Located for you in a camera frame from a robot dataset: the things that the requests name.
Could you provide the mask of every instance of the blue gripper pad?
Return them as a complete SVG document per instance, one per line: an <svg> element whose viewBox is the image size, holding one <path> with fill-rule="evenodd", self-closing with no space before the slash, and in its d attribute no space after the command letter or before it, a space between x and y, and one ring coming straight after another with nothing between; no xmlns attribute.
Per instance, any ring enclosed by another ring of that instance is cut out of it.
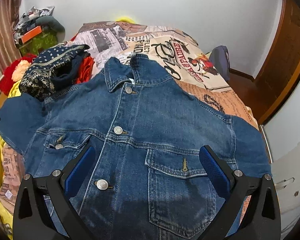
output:
<svg viewBox="0 0 300 240"><path fill-rule="evenodd" d="M227 200L230 197L230 181L205 146L200 148L199 159L218 196Z"/></svg>
<svg viewBox="0 0 300 240"><path fill-rule="evenodd" d="M90 146L65 180L64 193L66 198L69 199L77 195L85 177L94 163L95 157L96 151Z"/></svg>

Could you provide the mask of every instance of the buttonhole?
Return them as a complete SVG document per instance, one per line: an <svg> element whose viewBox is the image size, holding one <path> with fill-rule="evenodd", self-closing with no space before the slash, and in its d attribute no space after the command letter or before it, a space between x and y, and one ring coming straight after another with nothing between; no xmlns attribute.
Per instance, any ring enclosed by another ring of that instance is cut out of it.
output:
<svg viewBox="0 0 300 240"><path fill-rule="evenodd" d="M184 172L188 171L186 158L183 158L182 171L184 171Z"/></svg>

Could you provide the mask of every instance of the blue denim jacket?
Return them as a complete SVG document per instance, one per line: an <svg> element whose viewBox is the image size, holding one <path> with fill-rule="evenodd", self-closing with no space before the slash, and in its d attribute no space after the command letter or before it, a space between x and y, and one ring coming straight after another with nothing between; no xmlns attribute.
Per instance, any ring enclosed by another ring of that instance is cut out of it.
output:
<svg viewBox="0 0 300 240"><path fill-rule="evenodd" d="M200 164L203 145L248 176L270 173L254 127L184 92L146 55L130 65L111 58L89 82L44 102L7 99L0 117L0 135L34 177L62 169L90 141L98 157L71 203L99 239L196 239L224 201Z"/></svg>

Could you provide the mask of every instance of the navy patterned fabric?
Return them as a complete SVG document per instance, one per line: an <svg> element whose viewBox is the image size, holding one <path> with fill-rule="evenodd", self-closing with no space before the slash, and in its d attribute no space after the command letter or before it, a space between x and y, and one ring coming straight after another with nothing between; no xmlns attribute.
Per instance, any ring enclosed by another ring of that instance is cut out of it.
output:
<svg viewBox="0 0 300 240"><path fill-rule="evenodd" d="M39 101L73 84L88 45L54 46L34 59L23 76L19 90Z"/></svg>

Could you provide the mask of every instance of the pocket flap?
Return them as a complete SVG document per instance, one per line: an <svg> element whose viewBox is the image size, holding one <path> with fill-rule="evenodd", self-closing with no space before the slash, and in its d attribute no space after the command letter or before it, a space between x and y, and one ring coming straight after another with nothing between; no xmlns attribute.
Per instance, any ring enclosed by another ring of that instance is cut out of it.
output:
<svg viewBox="0 0 300 240"><path fill-rule="evenodd" d="M86 144L90 138L90 134L71 131L53 131L48 132L44 146L46 148L55 148L57 144L63 147L79 149Z"/></svg>
<svg viewBox="0 0 300 240"><path fill-rule="evenodd" d="M188 179L207 175L198 154L179 154L166 150L148 149L145 165L167 175Z"/></svg>

